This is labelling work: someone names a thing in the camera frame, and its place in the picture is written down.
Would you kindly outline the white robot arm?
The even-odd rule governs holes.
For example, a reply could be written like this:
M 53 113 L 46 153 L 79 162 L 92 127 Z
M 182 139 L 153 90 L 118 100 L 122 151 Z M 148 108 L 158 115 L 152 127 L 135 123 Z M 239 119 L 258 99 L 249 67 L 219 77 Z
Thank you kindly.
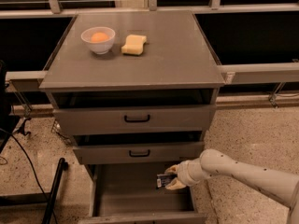
M 176 175 L 167 189 L 192 187 L 214 176 L 229 176 L 289 208 L 286 224 L 299 224 L 299 175 L 233 160 L 216 149 L 206 149 L 194 160 L 167 168 L 166 175 Z

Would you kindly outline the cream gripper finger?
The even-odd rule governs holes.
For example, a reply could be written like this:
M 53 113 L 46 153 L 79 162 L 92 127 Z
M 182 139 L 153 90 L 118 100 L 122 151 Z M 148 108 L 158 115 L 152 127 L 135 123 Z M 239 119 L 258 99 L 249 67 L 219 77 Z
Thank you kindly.
M 175 164 L 175 165 L 172 165 L 171 167 L 167 168 L 164 173 L 166 175 L 176 175 L 178 173 L 178 168 L 179 168 L 179 165 L 178 164 Z
M 168 190 L 184 189 L 185 185 L 175 177 L 165 188 Z

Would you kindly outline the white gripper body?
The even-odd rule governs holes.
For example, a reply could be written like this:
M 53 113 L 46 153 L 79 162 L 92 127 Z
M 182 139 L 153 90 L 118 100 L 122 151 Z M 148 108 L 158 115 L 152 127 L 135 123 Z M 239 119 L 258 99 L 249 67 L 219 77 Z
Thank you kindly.
M 199 158 L 191 161 L 183 161 L 177 168 L 178 181 L 187 187 L 192 187 L 200 181 L 211 177 L 212 174 L 203 169 Z

